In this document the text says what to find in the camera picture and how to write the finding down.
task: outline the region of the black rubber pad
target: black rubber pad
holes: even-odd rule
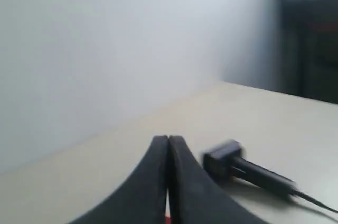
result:
[[[167,164],[172,224],[266,224],[208,176],[183,137],[169,138]]]
[[[71,224],[164,224],[168,138],[153,138],[129,178],[100,205]]]

